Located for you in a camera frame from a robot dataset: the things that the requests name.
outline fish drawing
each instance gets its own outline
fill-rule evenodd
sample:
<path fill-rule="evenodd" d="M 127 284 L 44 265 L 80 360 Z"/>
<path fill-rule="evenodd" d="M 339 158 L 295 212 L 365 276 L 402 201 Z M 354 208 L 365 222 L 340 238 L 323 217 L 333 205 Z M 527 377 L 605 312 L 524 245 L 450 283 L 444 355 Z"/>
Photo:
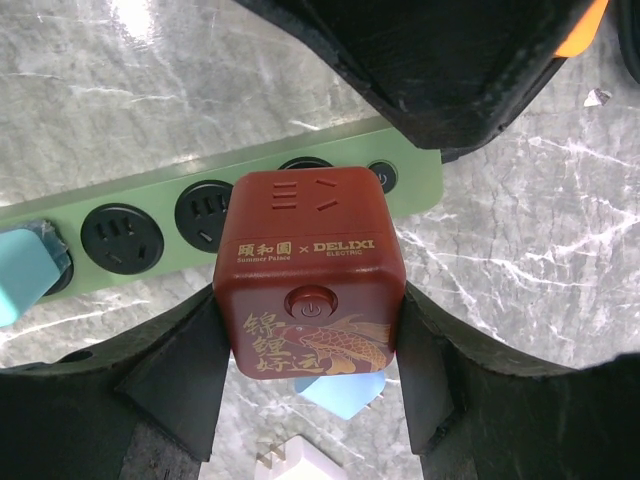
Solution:
<path fill-rule="evenodd" d="M 389 325 L 354 322 L 361 315 L 350 315 L 325 327 L 290 325 L 273 329 L 273 335 L 295 345 L 311 348 L 318 355 L 318 362 L 331 359 L 328 375 L 353 373 L 353 360 L 371 364 L 377 372 L 387 366 L 387 357 L 380 350 L 381 344 L 389 342 Z"/>

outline cube-shaped power socket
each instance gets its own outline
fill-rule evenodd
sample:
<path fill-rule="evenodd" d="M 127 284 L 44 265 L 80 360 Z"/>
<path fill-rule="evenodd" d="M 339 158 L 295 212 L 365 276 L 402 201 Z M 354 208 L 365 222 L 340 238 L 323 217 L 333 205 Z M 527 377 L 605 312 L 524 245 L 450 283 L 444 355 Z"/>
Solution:
<path fill-rule="evenodd" d="M 382 370 L 394 355 L 405 281 L 368 169 L 254 172 L 236 183 L 214 290 L 245 375 Z"/>

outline white charger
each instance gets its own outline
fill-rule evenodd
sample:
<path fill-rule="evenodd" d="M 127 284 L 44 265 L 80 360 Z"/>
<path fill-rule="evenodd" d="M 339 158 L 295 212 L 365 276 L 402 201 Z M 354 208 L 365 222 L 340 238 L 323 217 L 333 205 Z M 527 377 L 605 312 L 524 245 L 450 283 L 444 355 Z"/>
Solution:
<path fill-rule="evenodd" d="M 254 480 L 347 480 L 345 471 L 300 435 L 256 462 Z"/>

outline gray marble table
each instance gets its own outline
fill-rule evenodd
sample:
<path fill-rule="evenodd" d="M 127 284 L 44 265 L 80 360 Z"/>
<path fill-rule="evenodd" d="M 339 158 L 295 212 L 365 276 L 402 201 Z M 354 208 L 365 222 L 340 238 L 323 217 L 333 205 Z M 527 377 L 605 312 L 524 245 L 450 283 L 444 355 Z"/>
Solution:
<path fill-rule="evenodd" d="M 0 0 L 0 204 L 351 122 L 375 112 L 296 40 L 228 0 Z M 586 107 L 595 88 L 611 94 Z M 640 349 L 640 87 L 608 21 L 496 141 L 398 219 L 409 278 L 450 312 L 570 366 Z M 34 308 L 0 365 L 55 361 L 210 281 L 183 271 Z M 303 434 L 349 478 L 419 479 L 397 369 L 345 422 L 230 364 L 205 479 L 250 479 Z"/>

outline black socket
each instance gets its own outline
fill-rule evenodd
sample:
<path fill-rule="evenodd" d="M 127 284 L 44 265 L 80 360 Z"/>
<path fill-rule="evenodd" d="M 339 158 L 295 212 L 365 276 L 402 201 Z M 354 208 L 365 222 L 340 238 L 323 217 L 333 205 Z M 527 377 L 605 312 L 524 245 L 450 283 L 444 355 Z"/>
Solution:
<path fill-rule="evenodd" d="M 153 218 L 119 203 L 102 205 L 87 215 L 80 237 L 91 260 L 120 275 L 149 270 L 164 250 L 162 232 Z"/>
<path fill-rule="evenodd" d="M 176 226 L 192 247 L 217 253 L 233 186 L 218 180 L 204 180 L 187 188 L 176 202 Z"/>
<path fill-rule="evenodd" d="M 278 170 L 295 170 L 298 168 L 324 168 L 324 167 L 333 167 L 326 160 L 322 160 L 321 158 L 316 157 L 298 157 L 293 160 L 289 160 L 287 163 L 282 165 Z"/>

